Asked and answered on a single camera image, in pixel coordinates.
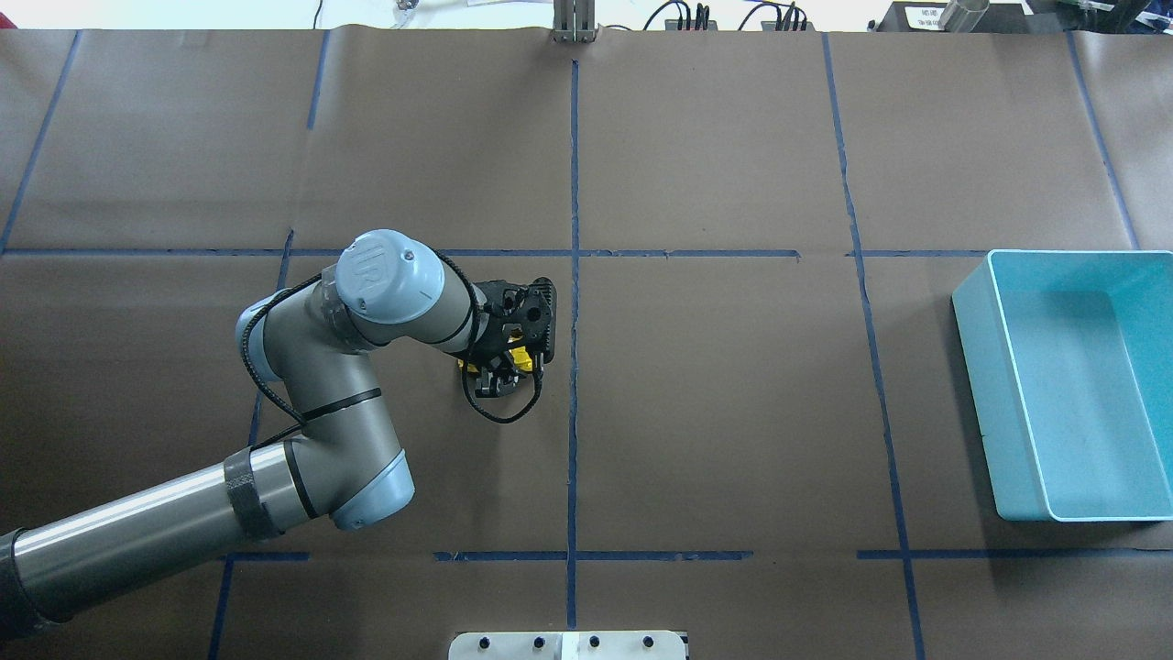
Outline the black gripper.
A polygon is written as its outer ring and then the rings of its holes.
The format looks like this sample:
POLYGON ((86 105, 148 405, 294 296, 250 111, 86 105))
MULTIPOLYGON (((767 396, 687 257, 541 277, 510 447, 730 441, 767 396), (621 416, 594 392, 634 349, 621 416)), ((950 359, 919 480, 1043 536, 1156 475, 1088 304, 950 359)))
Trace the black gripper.
POLYGON ((474 317, 470 329, 470 397, 499 400, 520 385, 542 393, 542 318, 474 317))

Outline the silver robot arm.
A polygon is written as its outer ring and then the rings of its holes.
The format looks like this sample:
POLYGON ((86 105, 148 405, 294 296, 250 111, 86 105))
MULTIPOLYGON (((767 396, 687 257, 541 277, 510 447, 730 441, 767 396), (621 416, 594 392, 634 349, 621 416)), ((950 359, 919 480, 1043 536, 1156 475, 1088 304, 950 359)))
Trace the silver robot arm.
POLYGON ((557 291, 472 281, 447 256, 389 229, 240 313, 237 351, 289 429, 138 494, 4 535, 4 642, 263 543, 323 515, 368 528, 413 498, 411 467, 369 355, 400 338, 456 358, 469 404, 521 380, 543 392, 557 291))

